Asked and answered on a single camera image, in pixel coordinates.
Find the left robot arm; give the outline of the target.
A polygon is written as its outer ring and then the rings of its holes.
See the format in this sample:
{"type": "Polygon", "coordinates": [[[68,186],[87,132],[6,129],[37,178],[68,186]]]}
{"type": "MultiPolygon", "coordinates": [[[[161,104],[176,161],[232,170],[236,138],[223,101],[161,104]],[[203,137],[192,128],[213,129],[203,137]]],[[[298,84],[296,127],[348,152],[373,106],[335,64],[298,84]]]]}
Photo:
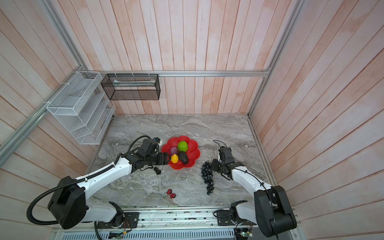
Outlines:
{"type": "Polygon", "coordinates": [[[124,224],[124,211],[116,203],[95,205],[89,198],[121,177],[169,163],[169,154],[160,151],[163,142],[159,138],[142,138],[140,147],[118,154],[111,164],[88,175],[76,179],[66,177],[59,182],[48,209],[63,229],[88,222],[104,222],[113,228],[124,224]]]}

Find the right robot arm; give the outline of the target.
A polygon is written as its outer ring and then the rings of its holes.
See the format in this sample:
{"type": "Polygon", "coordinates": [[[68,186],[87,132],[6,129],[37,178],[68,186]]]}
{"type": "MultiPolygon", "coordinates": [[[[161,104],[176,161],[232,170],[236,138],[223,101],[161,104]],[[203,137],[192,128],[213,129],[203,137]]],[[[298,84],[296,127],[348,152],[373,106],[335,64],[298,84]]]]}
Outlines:
{"type": "Polygon", "coordinates": [[[240,184],[253,196],[254,201],[237,201],[228,210],[217,210],[214,217],[219,226],[234,224],[237,227],[243,223],[256,224],[261,233],[269,237],[297,227],[297,220],[286,191],[281,186],[272,186],[263,182],[247,167],[237,162],[231,148],[221,146],[219,158],[213,159],[211,169],[229,181],[240,184]]]}

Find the black grape bunch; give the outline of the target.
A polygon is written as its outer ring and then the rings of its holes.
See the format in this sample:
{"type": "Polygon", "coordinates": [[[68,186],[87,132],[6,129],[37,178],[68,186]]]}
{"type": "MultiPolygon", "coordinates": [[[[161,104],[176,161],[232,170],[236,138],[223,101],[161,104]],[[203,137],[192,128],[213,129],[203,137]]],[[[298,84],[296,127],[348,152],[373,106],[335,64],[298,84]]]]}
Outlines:
{"type": "Polygon", "coordinates": [[[204,183],[207,185],[207,195],[210,195],[214,191],[214,180],[212,165],[209,162],[205,162],[201,167],[201,174],[204,183]]]}

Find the purple round fruit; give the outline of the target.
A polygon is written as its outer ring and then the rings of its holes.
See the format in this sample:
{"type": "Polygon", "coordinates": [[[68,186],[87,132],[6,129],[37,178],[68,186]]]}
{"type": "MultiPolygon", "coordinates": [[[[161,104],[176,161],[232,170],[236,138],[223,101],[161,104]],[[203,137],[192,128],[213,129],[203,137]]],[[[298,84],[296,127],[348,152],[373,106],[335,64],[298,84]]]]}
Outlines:
{"type": "Polygon", "coordinates": [[[178,154],[179,154],[179,149],[177,147],[170,148],[170,156],[178,155],[178,154]]]}

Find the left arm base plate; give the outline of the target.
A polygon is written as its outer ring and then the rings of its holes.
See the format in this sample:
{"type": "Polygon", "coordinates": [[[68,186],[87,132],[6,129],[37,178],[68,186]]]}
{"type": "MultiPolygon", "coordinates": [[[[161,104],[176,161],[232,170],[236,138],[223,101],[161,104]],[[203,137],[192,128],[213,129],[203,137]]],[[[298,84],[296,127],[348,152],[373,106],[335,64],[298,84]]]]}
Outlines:
{"type": "Polygon", "coordinates": [[[97,229],[135,229],[138,226],[139,216],[139,212],[117,213],[108,223],[98,222],[97,229]]]}

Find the green bumpy custard apple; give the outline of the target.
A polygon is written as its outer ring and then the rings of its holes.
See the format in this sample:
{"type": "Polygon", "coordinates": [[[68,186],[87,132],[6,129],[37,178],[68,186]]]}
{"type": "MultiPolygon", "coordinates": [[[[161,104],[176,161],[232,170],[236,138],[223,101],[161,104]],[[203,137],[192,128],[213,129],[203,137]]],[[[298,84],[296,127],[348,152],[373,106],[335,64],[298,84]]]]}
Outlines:
{"type": "Polygon", "coordinates": [[[189,149],[188,143],[186,141],[180,141],[177,145],[177,148],[179,152],[186,152],[189,149]]]}

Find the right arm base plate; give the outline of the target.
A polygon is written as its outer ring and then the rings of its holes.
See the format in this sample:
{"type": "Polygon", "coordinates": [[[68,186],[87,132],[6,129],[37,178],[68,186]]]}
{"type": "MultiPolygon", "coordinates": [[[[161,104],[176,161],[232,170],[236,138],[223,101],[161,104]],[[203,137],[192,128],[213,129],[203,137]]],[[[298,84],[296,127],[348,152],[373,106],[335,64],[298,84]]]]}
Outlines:
{"type": "Polygon", "coordinates": [[[240,221],[236,210],[233,208],[229,210],[217,210],[213,215],[217,219],[219,226],[234,226],[240,221]]]}

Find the yellow lemon fruit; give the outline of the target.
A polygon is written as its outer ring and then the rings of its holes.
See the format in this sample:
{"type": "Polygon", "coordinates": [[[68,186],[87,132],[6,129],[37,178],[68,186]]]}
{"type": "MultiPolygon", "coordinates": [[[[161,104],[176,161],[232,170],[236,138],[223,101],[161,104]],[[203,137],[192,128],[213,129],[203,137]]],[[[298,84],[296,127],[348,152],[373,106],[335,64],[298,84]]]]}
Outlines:
{"type": "Polygon", "coordinates": [[[174,155],[171,156],[171,162],[173,164],[177,164],[179,162],[179,157],[178,157],[177,154],[174,154],[174,155]]]}

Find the dark avocado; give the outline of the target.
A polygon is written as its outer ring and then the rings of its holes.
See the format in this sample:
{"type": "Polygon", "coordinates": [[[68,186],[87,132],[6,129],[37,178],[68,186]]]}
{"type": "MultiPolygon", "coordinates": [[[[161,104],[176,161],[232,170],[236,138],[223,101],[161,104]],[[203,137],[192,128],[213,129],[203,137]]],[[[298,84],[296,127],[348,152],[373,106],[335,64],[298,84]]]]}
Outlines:
{"type": "Polygon", "coordinates": [[[189,158],[188,158],[188,156],[187,156],[187,154],[185,152],[180,151],[179,154],[178,154],[178,157],[179,157],[179,161],[182,164],[186,165],[186,164],[189,163],[189,158]]]}

